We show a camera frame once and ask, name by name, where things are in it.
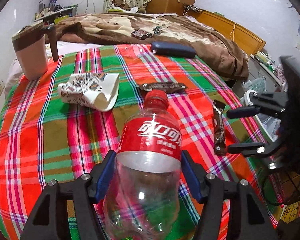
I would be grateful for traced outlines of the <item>wooden bed headboard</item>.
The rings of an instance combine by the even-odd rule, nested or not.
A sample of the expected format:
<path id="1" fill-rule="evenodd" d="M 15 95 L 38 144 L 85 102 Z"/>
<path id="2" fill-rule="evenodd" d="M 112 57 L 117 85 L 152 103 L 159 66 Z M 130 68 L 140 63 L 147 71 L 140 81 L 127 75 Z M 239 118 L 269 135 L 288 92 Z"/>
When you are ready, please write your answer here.
<path id="1" fill-rule="evenodd" d="M 240 24 L 207 10 L 190 10 L 189 14 L 198 22 L 215 29 L 226 38 L 234 41 L 248 55 L 255 55 L 266 45 L 266 41 Z"/>

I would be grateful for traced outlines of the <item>white round trash bin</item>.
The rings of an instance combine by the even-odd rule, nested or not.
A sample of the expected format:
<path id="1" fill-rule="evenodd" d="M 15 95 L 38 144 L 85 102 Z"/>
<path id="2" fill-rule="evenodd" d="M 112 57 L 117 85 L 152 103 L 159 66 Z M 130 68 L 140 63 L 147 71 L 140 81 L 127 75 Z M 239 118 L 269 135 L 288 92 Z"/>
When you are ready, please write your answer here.
<path id="1" fill-rule="evenodd" d="M 256 91 L 252 89 L 246 92 L 244 96 L 245 106 L 251 104 L 250 97 L 252 96 L 253 93 L 256 93 Z M 276 132 L 279 130 L 279 127 L 281 125 L 281 119 L 274 118 L 272 116 L 268 116 L 264 114 L 258 114 L 252 117 L 256 118 L 257 122 L 261 125 L 262 132 L 264 132 L 266 134 L 266 137 L 269 139 L 269 142 L 267 144 L 270 144 L 279 138 Z M 274 155 L 269 156 L 268 158 L 272 158 L 272 157 L 275 158 L 279 150 Z"/>

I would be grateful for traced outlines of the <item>clear cola bottle red label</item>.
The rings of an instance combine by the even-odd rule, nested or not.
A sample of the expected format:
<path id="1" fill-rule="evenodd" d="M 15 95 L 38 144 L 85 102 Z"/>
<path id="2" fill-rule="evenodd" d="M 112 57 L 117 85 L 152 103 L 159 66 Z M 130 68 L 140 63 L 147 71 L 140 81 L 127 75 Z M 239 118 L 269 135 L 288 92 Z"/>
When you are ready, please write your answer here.
<path id="1" fill-rule="evenodd" d="M 165 92 L 148 92 L 124 125 L 103 202 L 113 239 L 164 239 L 178 217 L 181 131 L 168 107 Z"/>

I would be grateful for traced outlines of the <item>plaid colourful tablecloth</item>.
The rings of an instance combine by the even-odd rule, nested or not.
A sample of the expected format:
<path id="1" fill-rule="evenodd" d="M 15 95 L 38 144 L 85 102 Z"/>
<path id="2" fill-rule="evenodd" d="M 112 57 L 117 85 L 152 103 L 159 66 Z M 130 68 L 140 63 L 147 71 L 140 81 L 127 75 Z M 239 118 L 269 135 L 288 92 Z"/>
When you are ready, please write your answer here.
<path id="1" fill-rule="evenodd" d="M 119 94 L 112 110 L 102 113 L 63 103 L 57 87 L 75 73 L 117 73 Z M 0 113 L 0 231 L 18 239 L 45 184 L 72 181 L 90 171 L 119 144 L 125 121 L 143 106 L 138 85 L 173 81 L 183 92 L 168 96 L 169 112 L 178 119 L 182 146 L 195 162 L 224 180 L 246 179 L 261 199 L 273 225 L 281 215 L 283 188 L 278 176 L 266 178 L 258 160 L 213 153 L 215 100 L 228 109 L 239 98 L 204 61 L 156 56 L 147 45 L 87 49 L 50 62 L 36 81 L 21 77 Z"/>

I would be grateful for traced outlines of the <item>grey bedside cabinet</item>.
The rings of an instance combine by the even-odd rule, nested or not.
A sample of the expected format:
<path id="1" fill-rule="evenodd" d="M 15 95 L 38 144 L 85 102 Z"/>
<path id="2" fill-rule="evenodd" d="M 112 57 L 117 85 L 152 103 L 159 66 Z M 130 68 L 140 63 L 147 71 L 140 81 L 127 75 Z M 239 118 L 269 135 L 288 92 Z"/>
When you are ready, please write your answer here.
<path id="1" fill-rule="evenodd" d="M 248 61 L 249 80 L 263 78 L 266 82 L 266 90 L 275 92 L 282 85 L 282 82 L 263 63 L 259 62 L 254 55 L 250 55 Z"/>

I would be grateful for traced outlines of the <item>brown teddy bear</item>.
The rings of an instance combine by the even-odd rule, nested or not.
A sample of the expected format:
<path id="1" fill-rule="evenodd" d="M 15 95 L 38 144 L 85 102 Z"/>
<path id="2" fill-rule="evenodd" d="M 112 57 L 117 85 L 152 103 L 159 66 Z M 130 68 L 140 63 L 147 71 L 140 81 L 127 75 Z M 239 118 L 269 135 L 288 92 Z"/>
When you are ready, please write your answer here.
<path id="1" fill-rule="evenodd" d="M 126 0 L 113 0 L 114 7 L 119 7 L 123 10 L 130 11 L 130 6 L 126 3 Z"/>

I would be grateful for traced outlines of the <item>brown snack wrapper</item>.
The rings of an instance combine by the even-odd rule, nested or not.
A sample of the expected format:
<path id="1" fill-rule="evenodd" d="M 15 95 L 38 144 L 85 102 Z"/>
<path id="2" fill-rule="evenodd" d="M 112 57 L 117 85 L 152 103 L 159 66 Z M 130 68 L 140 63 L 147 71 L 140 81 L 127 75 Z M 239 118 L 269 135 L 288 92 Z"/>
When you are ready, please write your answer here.
<path id="1" fill-rule="evenodd" d="M 225 104 L 221 101 L 214 100 L 212 107 L 215 154 L 224 156 L 226 155 L 225 128 L 223 122 L 223 112 L 225 109 Z"/>
<path id="2" fill-rule="evenodd" d="M 153 90 L 160 90 L 166 94 L 184 91 L 187 86 L 179 82 L 153 82 L 138 84 L 138 88 L 144 92 L 151 92 Z"/>

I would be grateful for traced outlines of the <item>small green box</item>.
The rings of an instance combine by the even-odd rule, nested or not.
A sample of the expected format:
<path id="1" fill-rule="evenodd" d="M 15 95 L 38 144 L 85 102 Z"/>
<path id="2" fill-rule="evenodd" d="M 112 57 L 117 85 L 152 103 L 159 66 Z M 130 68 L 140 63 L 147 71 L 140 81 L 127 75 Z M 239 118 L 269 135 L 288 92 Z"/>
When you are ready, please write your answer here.
<path id="1" fill-rule="evenodd" d="M 160 35 L 161 29 L 162 29 L 161 26 L 156 26 L 156 27 L 154 28 L 154 34 L 155 34 L 155 35 Z"/>

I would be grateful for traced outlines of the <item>dark blue glasses case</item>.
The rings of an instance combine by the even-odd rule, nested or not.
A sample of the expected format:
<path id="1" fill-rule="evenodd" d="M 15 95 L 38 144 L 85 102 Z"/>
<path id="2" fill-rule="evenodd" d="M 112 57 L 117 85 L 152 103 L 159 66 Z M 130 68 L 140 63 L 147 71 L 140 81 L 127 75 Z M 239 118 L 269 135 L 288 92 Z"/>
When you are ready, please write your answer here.
<path id="1" fill-rule="evenodd" d="M 155 41 L 151 43 L 150 50 L 153 54 L 161 56 L 191 59 L 196 57 L 196 51 L 192 47 L 178 43 Z"/>

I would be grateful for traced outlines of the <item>brown patterned blanket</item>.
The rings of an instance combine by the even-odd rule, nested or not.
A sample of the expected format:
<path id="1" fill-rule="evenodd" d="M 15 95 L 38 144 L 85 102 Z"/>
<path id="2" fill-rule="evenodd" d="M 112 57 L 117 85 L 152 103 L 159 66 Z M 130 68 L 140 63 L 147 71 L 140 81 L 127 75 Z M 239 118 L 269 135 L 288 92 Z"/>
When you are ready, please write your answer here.
<path id="1" fill-rule="evenodd" d="M 154 28 L 161 26 L 160 35 Z M 151 44 L 155 41 L 192 47 L 196 55 L 218 75 L 245 80 L 247 57 L 232 40 L 185 16 L 150 16 L 131 13 L 101 13 L 69 17 L 55 24 L 57 40 L 100 45 Z"/>

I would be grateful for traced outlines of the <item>white plastic bag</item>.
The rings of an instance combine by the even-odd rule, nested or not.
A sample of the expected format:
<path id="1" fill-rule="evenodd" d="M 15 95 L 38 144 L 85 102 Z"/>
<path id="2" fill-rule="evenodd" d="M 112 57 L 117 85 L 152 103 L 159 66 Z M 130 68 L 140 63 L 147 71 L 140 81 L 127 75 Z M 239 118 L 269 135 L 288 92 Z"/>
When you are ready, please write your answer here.
<path id="1" fill-rule="evenodd" d="M 252 89 L 256 92 L 266 92 L 267 91 L 266 80 L 263 77 L 254 80 L 248 80 L 242 83 L 242 88 L 244 90 Z"/>

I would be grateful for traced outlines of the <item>pink brown travel mug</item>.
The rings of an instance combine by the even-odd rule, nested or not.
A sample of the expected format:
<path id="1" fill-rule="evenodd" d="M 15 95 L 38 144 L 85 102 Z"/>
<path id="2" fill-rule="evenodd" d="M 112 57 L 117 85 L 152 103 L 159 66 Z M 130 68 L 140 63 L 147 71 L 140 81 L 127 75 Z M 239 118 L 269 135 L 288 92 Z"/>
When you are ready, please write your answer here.
<path id="1" fill-rule="evenodd" d="M 53 61 L 57 62 L 59 55 L 54 25 L 45 26 L 43 21 L 37 21 L 12 36 L 15 54 L 28 80 L 36 80 L 47 72 L 45 36 L 50 44 Z"/>

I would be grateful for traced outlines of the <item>cluttered side shelf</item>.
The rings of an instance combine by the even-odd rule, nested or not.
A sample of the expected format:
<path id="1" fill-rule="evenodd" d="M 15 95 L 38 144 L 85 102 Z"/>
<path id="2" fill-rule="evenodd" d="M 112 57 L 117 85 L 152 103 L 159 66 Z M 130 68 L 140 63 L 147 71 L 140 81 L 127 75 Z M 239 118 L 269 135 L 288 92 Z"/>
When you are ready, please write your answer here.
<path id="1" fill-rule="evenodd" d="M 77 12 L 77 7 L 78 7 L 78 5 L 76 4 L 76 5 L 73 5 L 70 7 L 63 8 L 58 11 L 49 12 L 45 16 L 42 16 L 42 17 L 34 20 L 34 22 L 42 21 L 42 22 L 44 22 L 45 25 L 52 24 L 55 22 L 55 19 L 57 19 L 57 18 L 61 18 L 66 15 L 68 15 L 69 17 L 74 16 Z"/>

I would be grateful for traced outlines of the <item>patterned paper cup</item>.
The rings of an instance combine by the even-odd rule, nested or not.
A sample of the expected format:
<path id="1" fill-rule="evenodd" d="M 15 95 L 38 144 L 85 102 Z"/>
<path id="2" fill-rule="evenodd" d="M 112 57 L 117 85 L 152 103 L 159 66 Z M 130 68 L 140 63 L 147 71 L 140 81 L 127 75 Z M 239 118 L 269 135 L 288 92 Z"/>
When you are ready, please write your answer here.
<path id="1" fill-rule="evenodd" d="M 119 93 L 118 73 L 76 73 L 58 85 L 63 103 L 78 104 L 101 112 L 111 110 Z"/>

